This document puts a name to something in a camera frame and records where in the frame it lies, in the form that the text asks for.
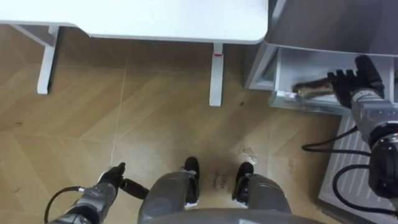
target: robot leg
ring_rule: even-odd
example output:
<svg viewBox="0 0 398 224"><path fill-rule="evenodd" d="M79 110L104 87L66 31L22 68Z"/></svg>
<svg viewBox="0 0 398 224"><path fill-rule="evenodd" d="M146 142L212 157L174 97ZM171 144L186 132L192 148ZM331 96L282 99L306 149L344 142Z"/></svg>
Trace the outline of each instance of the robot leg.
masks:
<svg viewBox="0 0 398 224"><path fill-rule="evenodd" d="M236 177L233 200L248 209L264 209L292 213L283 190L274 181L253 174L252 164L244 162Z"/></svg>
<svg viewBox="0 0 398 224"><path fill-rule="evenodd" d="M138 214L138 223L181 212L198 201L199 166L195 158L185 161L185 169L163 175L149 191Z"/></svg>

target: table leg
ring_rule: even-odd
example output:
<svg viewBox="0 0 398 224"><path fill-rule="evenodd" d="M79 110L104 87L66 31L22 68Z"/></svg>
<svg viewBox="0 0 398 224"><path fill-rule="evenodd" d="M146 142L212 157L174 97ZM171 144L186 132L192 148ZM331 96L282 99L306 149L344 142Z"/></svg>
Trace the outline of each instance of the table leg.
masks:
<svg viewBox="0 0 398 224"><path fill-rule="evenodd" d="M223 44L213 44L213 59L211 62L210 106L221 106L223 92L224 53Z"/></svg>
<svg viewBox="0 0 398 224"><path fill-rule="evenodd" d="M37 83L38 94L48 94L50 87L51 69L54 61L55 48L58 39L58 26L49 26L48 31L38 26L11 25L13 28L27 35L44 46L42 66Z"/></svg>

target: gray metal panel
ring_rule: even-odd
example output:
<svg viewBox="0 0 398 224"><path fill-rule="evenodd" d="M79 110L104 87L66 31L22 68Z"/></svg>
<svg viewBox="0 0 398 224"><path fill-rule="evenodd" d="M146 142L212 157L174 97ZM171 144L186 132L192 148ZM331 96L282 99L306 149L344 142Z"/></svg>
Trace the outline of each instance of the gray metal panel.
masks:
<svg viewBox="0 0 398 224"><path fill-rule="evenodd" d="M279 0L266 42L300 49L398 55L398 1Z"/></svg>
<svg viewBox="0 0 398 224"><path fill-rule="evenodd" d="M344 224L374 224L367 219L354 215L350 212L347 212L339 207L331 205L327 202L324 202L320 199L316 199L314 204L322 210L326 215L334 218L335 220L344 223Z"/></svg>
<svg viewBox="0 0 398 224"><path fill-rule="evenodd" d="M354 121L345 116L341 119L338 134L341 134L354 126ZM338 140L334 146L335 149L355 149L359 151L368 151L369 147L362 141L360 134L354 133L343 139ZM349 155L349 154L332 154L329 160L329 165L323 179L321 191L318 198L328 202L336 207L342 208L355 215L363 217L374 223L397 223L397 220L388 215L381 215L375 213L366 213L353 210L343 205L334 195L331 183L335 174L343 167L351 164L369 164L369 158L365 156ZM375 195L368 185L368 171L367 170L351 170L341 177L338 182L338 188L342 196L350 201L362 206L388 208L393 210L394 207L390 201L379 198Z"/></svg>

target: black cable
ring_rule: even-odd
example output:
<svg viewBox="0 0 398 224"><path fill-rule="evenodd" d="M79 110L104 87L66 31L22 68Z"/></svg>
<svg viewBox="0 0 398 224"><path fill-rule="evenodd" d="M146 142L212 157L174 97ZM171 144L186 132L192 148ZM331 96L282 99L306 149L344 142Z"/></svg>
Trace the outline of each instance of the black cable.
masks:
<svg viewBox="0 0 398 224"><path fill-rule="evenodd" d="M50 208L51 208L51 204L54 202L54 200L62 193L65 192L71 192L71 191L79 191L79 189L82 189L82 187L80 186L75 186L75 187L65 187L64 189L58 191L57 193L55 193L55 195L50 199L49 203L47 204L46 208L45 208L45 212L44 212L44 223L48 223L49 222L49 213L50 213Z"/></svg>
<svg viewBox="0 0 398 224"><path fill-rule="evenodd" d="M344 168L342 168L341 170L339 170L335 177L333 178L333 182L332 182L332 189L333 189L333 193L335 193L336 197L338 198L338 200L340 200L340 202L343 202L343 204L345 204L346 206L353 208L355 210L358 211L362 211L362 212L373 212L373 213L381 213L381 214L386 214L386 215L394 215L397 216L398 212L394 211L394 210L388 210L388 209L383 209L383 208L371 208L371 207L364 207L364 206L360 206L360 205L355 205L349 201L347 201L338 191L337 188L337 183L339 178L345 173L348 172L349 170L354 170L354 169L369 169L369 165L365 165L365 164L355 164L355 165L350 165L350 166L346 166Z"/></svg>
<svg viewBox="0 0 398 224"><path fill-rule="evenodd" d="M361 156L371 156L370 152L363 152L363 151L356 151L356 150L350 150L350 149L314 149L313 147L316 146L321 146L324 144L328 144L331 142L335 142L339 139L342 139L346 136L349 136L350 134L353 134L354 132L358 131L358 127L355 126L353 128L351 128L350 130L346 131L343 134L340 134L334 138L331 138L329 140L323 141L323 142L318 142L318 143L314 143L314 144L305 144L302 146L302 149L304 151L307 152L320 152L320 153L330 153L330 154L356 154L356 155L361 155ZM347 201L338 191L338 187L337 187L337 183L339 178L345 173L348 172L349 170L353 170L353 169L369 169L369 165L364 165L364 164L356 164L356 165L350 165L350 166L346 166L344 168L342 168L341 170L339 170L336 175L333 178L333 182L332 182L332 189L333 189L333 193L336 195L337 199L340 200L340 202L342 202L343 204L345 204L346 206L353 208L355 210L359 210L362 212L372 212L372 213L381 213L381 214L386 214L386 215L394 215L394 216L398 216L398 212L394 211L394 210L387 210L387 209L383 209L383 208L371 208L371 207L363 207L360 205L355 205L349 201Z"/></svg>
<svg viewBox="0 0 398 224"><path fill-rule="evenodd" d="M335 142L339 139L342 139L346 136L349 136L350 134L355 133L358 130L358 127L355 126L353 128L351 128L350 130L348 130L347 132L340 134L339 136L336 136L334 138L331 138L329 140L323 141L323 142L318 142L318 143L314 143L314 144L305 144L303 145L301 148L304 151L307 152L322 152L322 153L340 153L340 154L356 154L356 155L362 155L362 156L370 156L371 153L370 152L363 152L363 151L357 151L357 150L349 150L349 149L314 149L312 147L316 147L316 146L322 146L324 144L328 144L331 142Z"/></svg>

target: drawer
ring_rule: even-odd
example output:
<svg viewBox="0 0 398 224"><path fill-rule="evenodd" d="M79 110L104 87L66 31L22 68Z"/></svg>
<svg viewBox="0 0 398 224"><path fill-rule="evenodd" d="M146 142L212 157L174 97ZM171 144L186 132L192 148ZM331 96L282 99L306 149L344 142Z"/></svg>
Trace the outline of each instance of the drawer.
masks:
<svg viewBox="0 0 398 224"><path fill-rule="evenodd" d="M296 83L325 78L328 72L336 72L337 69L356 70L354 62L356 56L358 55L279 48L267 71L264 72L267 76L270 73L274 74L273 93L269 98L270 106L330 114L350 114L348 109L338 103L334 95L303 100L292 93L292 86ZM394 58L381 56L371 58L386 86L386 98L393 100Z"/></svg>

